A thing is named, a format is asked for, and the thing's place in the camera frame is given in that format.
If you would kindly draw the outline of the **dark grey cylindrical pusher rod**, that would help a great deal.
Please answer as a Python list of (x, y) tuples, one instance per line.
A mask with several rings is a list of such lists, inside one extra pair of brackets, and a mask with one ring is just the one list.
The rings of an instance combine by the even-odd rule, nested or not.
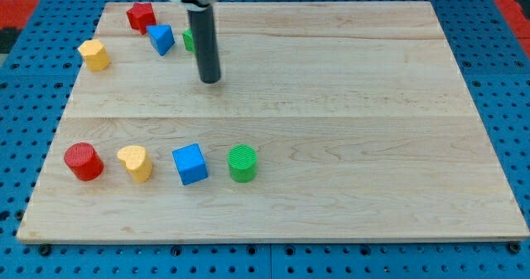
[(200, 80), (205, 84), (216, 83), (221, 78), (221, 69), (214, 9), (208, 6), (202, 11), (188, 11), (188, 18)]

